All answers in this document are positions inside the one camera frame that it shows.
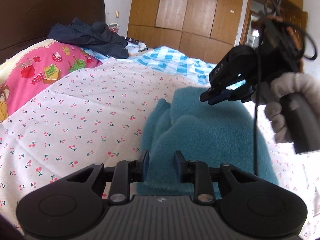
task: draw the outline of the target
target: gloved hand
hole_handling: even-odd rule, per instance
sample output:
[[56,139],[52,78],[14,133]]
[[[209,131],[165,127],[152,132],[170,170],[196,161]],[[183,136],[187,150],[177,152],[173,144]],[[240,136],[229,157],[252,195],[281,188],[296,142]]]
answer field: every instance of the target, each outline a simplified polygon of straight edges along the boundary
[[[311,75],[304,73],[285,73],[271,82],[271,91],[277,99],[299,92],[302,93],[320,117],[320,83]],[[278,102],[266,105],[265,114],[271,121],[275,134],[276,143],[292,142],[290,133],[285,125],[284,116],[281,114],[282,107]]]

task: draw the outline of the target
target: ribbed black plastic surface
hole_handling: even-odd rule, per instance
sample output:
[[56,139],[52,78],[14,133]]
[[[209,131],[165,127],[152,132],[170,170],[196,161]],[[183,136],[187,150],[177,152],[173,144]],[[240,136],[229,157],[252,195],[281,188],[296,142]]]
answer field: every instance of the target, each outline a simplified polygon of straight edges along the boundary
[[[249,240],[230,229],[214,208],[189,196],[135,196],[113,206],[99,225],[73,240]],[[298,236],[288,240],[299,240]]]

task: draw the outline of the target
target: cable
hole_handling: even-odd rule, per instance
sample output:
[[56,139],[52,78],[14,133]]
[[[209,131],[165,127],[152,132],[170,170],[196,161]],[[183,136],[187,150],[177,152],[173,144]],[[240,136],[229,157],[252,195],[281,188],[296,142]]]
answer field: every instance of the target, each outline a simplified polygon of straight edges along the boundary
[[[269,1],[271,1],[271,4],[273,6],[273,9],[270,13],[268,13],[268,3]],[[281,4],[281,0],[266,0],[266,2],[264,3],[264,13],[265,15],[273,15],[274,13],[276,13],[276,16],[280,16],[280,4]]]
[[[302,30],[300,27],[292,24],[292,23],[288,23],[288,22],[282,22],[282,23],[279,23],[279,25],[282,26],[282,28],[285,30],[287,27],[292,27],[293,29],[295,29],[296,31],[298,31],[300,34],[301,34],[301,41],[302,41],[302,48],[300,51],[298,51],[298,54],[295,55],[295,53],[292,51],[292,50],[289,50],[288,47],[284,47],[284,50],[286,51],[287,55],[291,58],[295,58],[297,60],[301,59],[302,57],[305,57],[306,59],[309,59],[309,60],[316,60],[317,58],[317,48],[316,48],[316,44],[314,42],[314,40],[311,38],[311,36],[306,33],[304,30]],[[314,55],[312,57],[308,57],[306,56],[304,53],[305,53],[305,40],[306,40],[306,37],[309,39],[309,41],[311,42],[311,45],[313,47],[313,50],[314,50]]]
[[259,45],[257,49],[257,89],[256,89],[256,105],[254,109],[254,124],[253,124],[253,172],[256,176],[259,176],[259,167],[258,167],[258,105],[260,103],[260,84],[261,84],[261,71],[262,71],[262,63],[261,63],[261,45],[263,40],[263,31],[261,31],[261,35],[259,37]]

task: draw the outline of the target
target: clothing pile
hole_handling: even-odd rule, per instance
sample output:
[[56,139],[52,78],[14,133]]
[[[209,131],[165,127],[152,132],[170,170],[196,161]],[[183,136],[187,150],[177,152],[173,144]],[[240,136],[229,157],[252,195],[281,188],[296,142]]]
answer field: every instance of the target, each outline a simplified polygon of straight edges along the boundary
[[111,31],[105,22],[95,22],[93,25],[84,23],[75,18],[68,26],[62,24],[54,25],[48,39],[54,39],[71,45],[99,52],[105,56],[115,58],[128,58],[128,45],[125,37]]

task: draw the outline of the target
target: pink pillowcase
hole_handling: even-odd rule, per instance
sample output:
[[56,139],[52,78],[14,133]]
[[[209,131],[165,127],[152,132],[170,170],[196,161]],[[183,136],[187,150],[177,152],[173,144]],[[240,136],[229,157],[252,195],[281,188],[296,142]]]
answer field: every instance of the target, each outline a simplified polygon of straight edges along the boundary
[[65,75],[101,64],[80,47],[55,41],[29,51],[0,88],[0,122]]

